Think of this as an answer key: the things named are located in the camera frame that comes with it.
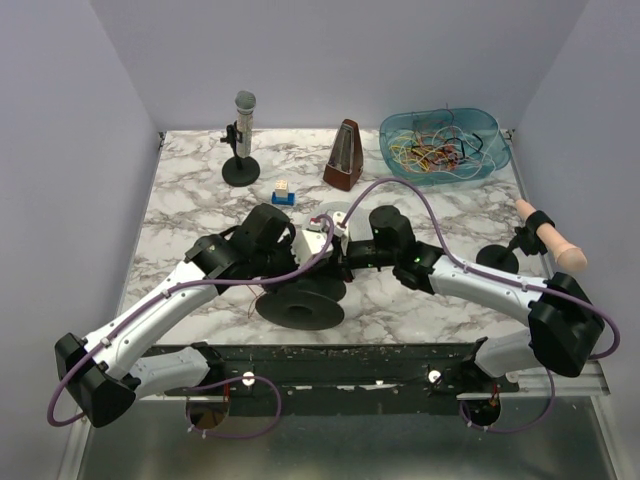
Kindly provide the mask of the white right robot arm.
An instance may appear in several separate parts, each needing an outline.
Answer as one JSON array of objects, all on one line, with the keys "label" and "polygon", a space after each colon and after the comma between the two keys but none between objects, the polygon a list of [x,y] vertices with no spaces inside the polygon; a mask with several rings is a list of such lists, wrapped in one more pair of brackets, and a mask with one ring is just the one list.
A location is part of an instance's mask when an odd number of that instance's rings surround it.
[{"label": "white right robot arm", "polygon": [[523,324],[523,330],[477,341],[473,369],[497,378],[544,367],[575,378],[594,359],[604,331],[603,313],[570,275],[528,277],[467,262],[415,238],[409,219],[392,206],[369,215],[369,241],[348,241],[340,265],[348,270],[391,267],[403,286],[479,304]]}]

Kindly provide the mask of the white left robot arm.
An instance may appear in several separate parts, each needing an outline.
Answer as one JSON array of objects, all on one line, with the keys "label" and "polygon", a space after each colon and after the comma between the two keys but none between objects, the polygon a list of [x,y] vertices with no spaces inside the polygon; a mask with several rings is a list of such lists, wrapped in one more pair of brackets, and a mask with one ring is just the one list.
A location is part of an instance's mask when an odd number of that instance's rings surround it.
[{"label": "white left robot arm", "polygon": [[213,368],[201,350],[185,347],[158,357],[145,352],[229,287],[258,278],[291,279],[297,269],[291,258],[296,236],[285,213],[260,204],[241,224],[198,238],[161,284],[125,313],[85,336],[62,336],[54,346],[60,383],[49,402],[48,422],[65,424],[54,415],[62,392],[93,426],[104,427],[140,398],[198,386]]}]

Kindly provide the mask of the black cable spool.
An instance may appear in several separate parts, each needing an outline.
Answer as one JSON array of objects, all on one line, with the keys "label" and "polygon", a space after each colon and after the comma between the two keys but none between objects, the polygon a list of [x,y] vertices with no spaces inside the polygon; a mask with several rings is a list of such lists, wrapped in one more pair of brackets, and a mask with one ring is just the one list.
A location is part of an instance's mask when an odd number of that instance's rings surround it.
[{"label": "black cable spool", "polygon": [[281,327],[319,331],[339,325],[345,317],[339,301],[346,295],[343,281],[310,275],[267,290],[256,302],[257,313]]}]

